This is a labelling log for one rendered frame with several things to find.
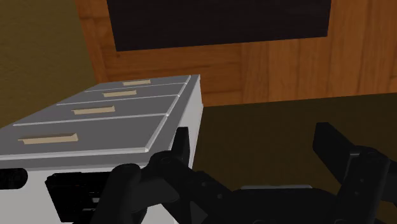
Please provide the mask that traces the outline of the black box-shaped device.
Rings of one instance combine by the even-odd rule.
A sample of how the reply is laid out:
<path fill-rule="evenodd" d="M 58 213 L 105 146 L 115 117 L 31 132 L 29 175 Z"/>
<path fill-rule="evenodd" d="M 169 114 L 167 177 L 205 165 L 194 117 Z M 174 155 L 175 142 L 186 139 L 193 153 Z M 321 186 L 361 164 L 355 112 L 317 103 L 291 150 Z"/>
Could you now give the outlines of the black box-shaped device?
<path fill-rule="evenodd" d="M 48 176 L 45 185 L 62 223 L 89 224 L 109 172 L 65 172 Z"/>

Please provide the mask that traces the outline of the grey white chest of drawers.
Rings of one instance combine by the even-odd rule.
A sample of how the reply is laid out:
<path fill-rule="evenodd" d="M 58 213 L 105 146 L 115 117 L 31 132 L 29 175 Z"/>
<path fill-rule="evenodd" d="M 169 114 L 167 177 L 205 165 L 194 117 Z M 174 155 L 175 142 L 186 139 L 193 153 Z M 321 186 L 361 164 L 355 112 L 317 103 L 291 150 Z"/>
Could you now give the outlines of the grey white chest of drawers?
<path fill-rule="evenodd" d="M 26 184 L 0 190 L 0 224 L 62 223 L 45 185 L 65 172 L 144 167 L 189 130 L 193 164 L 203 112 L 200 76 L 101 83 L 0 128 L 0 169 L 23 168 Z"/>

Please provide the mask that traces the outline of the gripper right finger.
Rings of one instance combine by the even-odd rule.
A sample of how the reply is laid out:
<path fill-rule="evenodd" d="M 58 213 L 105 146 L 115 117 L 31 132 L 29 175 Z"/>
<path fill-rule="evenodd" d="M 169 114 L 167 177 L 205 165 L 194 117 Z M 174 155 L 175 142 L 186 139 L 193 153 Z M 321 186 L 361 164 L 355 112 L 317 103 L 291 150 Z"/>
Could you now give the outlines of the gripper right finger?
<path fill-rule="evenodd" d="M 326 224 L 386 224 L 377 210 L 381 201 L 397 207 L 397 162 L 353 144 L 328 122 L 316 124 L 312 148 L 341 184 Z"/>

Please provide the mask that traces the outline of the black rounded object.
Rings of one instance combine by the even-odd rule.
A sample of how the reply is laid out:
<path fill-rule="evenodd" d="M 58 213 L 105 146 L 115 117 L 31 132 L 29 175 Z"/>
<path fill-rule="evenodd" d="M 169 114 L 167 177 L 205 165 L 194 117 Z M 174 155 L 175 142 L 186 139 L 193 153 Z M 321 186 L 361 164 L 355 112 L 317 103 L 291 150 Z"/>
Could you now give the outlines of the black rounded object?
<path fill-rule="evenodd" d="M 0 190 L 17 190 L 28 180 L 28 173 L 23 168 L 0 169 Z"/>

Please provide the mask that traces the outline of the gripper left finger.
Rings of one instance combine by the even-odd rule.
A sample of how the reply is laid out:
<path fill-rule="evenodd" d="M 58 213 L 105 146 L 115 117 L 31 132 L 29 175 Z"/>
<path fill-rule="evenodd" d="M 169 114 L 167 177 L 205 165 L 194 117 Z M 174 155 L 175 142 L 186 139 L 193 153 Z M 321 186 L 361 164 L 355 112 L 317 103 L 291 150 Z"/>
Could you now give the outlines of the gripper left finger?
<path fill-rule="evenodd" d="M 116 166 L 109 174 L 90 224 L 141 224 L 161 204 L 179 224 L 232 224 L 231 191 L 188 166 L 189 130 L 179 127 L 172 148 L 151 156 L 146 167 Z"/>

